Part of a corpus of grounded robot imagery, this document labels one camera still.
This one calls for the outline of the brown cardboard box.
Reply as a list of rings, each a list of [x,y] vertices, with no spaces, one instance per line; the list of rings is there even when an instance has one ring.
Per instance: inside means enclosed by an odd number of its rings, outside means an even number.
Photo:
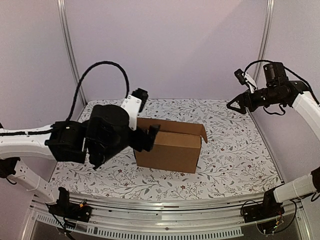
[[[208,142],[204,125],[152,118],[137,119],[137,127],[144,130],[152,125],[159,125],[159,132],[151,151],[134,151],[137,166],[194,174],[202,141]]]

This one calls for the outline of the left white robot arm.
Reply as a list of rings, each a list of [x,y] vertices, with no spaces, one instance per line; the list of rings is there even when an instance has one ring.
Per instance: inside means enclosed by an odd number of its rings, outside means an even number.
[[[0,130],[0,177],[20,184],[33,192],[46,204],[55,204],[63,216],[74,213],[74,205],[61,198],[65,189],[51,186],[32,171],[22,158],[36,157],[83,164],[89,158],[93,169],[99,168],[127,147],[133,150],[151,151],[160,130],[153,124],[147,129],[137,127],[139,110],[133,115],[121,106],[95,105],[89,120],[57,121],[41,131]]]

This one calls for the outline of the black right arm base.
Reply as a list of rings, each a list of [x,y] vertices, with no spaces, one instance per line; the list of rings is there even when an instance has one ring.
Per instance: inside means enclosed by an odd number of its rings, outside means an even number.
[[[284,213],[283,204],[276,202],[275,196],[270,190],[264,193],[262,203],[248,200],[240,208],[240,214],[245,223],[277,217]]]

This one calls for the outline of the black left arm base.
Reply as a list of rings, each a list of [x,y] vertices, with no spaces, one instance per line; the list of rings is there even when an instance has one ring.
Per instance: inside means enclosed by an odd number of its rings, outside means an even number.
[[[48,212],[52,215],[88,223],[93,208],[88,205],[88,201],[83,199],[80,203],[70,201],[70,193],[64,187],[59,187],[59,196],[55,204],[48,206]]]

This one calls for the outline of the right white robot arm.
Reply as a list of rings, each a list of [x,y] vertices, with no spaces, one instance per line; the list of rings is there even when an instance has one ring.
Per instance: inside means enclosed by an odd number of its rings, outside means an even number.
[[[243,88],[226,103],[238,113],[257,113],[275,150],[284,184],[266,190],[258,213],[269,218],[278,204],[320,195],[320,101],[311,85],[283,63],[256,60],[232,72]]]

